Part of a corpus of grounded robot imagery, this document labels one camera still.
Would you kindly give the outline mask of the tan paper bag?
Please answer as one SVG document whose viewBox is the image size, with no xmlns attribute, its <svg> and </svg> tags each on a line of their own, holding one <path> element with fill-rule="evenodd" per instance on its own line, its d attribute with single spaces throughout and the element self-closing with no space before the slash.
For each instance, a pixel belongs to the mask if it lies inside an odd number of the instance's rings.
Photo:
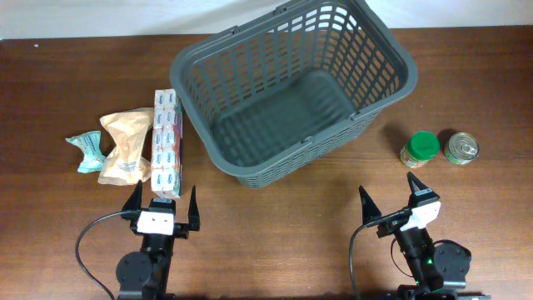
<svg viewBox="0 0 533 300">
<path fill-rule="evenodd" d="M 151 176 L 151 163 L 142 156 L 147 132 L 152 128 L 154 109 L 140 107 L 100 118 L 115 147 L 106 157 L 97 182 L 126 186 L 143 183 Z"/>
</svg>

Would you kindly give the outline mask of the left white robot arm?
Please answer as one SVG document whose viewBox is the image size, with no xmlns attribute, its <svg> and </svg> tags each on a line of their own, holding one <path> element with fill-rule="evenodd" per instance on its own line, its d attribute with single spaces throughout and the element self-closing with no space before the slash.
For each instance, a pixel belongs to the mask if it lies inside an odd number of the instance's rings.
<svg viewBox="0 0 533 300">
<path fill-rule="evenodd" d="M 123 218 L 130 229 L 142 236 L 141 248 L 126 254 L 116 268 L 120 299 L 168 300 L 177 296 L 167 292 L 174 242 L 187 239 L 190 232 L 200 230 L 201 219 L 192 189 L 186 222 L 176 222 L 176 201 L 155 197 L 142 207 L 142 182 L 122 207 Z"/>
</svg>

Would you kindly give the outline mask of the teal wet wipes packet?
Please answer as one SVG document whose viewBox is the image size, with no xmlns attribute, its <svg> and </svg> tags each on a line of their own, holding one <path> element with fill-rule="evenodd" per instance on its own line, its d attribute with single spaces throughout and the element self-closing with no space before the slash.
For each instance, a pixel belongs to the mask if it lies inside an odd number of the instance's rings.
<svg viewBox="0 0 533 300">
<path fill-rule="evenodd" d="M 83 160 L 77 168 L 79 173 L 93 173 L 102 170 L 106 157 L 100 149 L 100 131 L 85 132 L 74 137 L 67 137 L 66 141 L 82 151 Z"/>
</svg>

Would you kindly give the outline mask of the grey plastic shopping basket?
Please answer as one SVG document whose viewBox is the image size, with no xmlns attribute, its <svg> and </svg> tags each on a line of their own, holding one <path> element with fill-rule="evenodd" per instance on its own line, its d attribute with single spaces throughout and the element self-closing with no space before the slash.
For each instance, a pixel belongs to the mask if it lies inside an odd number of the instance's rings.
<svg viewBox="0 0 533 300">
<path fill-rule="evenodd" d="M 360 136 L 415 88 L 364 1 L 290 1 L 186 47 L 170 81 L 223 172 L 263 188 Z"/>
</svg>

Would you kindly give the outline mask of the silver pull-tab tin can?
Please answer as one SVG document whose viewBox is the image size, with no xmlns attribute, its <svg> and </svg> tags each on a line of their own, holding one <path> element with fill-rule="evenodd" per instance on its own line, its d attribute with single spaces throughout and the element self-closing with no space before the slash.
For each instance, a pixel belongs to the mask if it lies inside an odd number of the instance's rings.
<svg viewBox="0 0 533 300">
<path fill-rule="evenodd" d="M 457 165 L 465 165 L 475 160 L 480 153 L 477 140 L 466 132 L 458 132 L 450 137 L 444 148 L 447 160 Z"/>
</svg>

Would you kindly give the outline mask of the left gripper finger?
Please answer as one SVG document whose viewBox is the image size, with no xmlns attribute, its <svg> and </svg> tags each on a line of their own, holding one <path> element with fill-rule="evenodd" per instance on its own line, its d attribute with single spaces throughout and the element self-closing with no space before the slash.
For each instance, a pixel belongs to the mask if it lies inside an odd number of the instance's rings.
<svg viewBox="0 0 533 300">
<path fill-rule="evenodd" d="M 142 185 L 143 182 L 139 180 L 134 188 L 132 195 L 128 198 L 122 206 L 122 211 L 138 211 L 142 205 Z"/>
<path fill-rule="evenodd" d="M 199 229 L 200 228 L 200 214 L 197 206 L 196 187 L 192 187 L 191 198 L 188 208 L 188 228 Z"/>
</svg>

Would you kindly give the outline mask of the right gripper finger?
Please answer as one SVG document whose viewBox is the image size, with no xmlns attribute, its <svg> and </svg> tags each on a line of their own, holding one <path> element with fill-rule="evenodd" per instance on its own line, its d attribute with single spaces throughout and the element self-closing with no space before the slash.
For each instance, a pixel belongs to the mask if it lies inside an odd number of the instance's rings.
<svg viewBox="0 0 533 300">
<path fill-rule="evenodd" d="M 382 217 L 380 209 L 377 207 L 371 196 L 363 186 L 358 188 L 361 198 L 362 223 L 367 225 Z"/>
<path fill-rule="evenodd" d="M 407 173 L 407 182 L 412 195 L 420 196 L 429 192 L 429 188 L 413 172 Z"/>
</svg>

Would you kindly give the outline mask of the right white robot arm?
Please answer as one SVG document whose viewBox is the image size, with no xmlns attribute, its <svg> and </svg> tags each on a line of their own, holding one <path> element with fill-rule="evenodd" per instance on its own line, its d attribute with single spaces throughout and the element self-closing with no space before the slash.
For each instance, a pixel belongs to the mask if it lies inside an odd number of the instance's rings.
<svg viewBox="0 0 533 300">
<path fill-rule="evenodd" d="M 402 209 L 383 215 L 364 187 L 359 187 L 362 225 L 352 234 L 349 245 L 351 285 L 357 299 L 361 298 L 356 286 L 353 267 L 356 235 L 364 229 L 376 227 L 379 238 L 392 235 L 406 260 L 414 279 L 413 285 L 400 285 L 395 292 L 377 295 L 377 299 L 450 299 L 482 300 L 490 295 L 466 292 L 466 275 L 470 270 L 471 251 L 457 242 L 433 240 L 426 226 L 436 220 L 441 209 L 440 196 L 427 187 L 412 172 L 407 173 L 411 195 Z"/>
</svg>

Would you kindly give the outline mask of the green lid glass jar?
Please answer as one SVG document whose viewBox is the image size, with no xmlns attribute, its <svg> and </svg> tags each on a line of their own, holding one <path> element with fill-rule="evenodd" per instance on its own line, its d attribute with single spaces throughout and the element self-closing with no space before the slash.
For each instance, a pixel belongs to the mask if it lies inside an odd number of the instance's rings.
<svg viewBox="0 0 533 300">
<path fill-rule="evenodd" d="M 400 161 L 409 168 L 421 168 L 440 151 L 440 142 L 432 132 L 415 133 L 400 151 Z"/>
</svg>

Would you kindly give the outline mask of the Kleenex tissue multipack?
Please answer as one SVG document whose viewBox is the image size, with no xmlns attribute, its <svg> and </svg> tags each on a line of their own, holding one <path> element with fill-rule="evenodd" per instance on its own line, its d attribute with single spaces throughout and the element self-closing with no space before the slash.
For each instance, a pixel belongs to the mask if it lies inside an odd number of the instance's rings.
<svg viewBox="0 0 533 300">
<path fill-rule="evenodd" d="M 160 198 L 182 195 L 182 107 L 174 89 L 155 91 L 151 189 Z"/>
</svg>

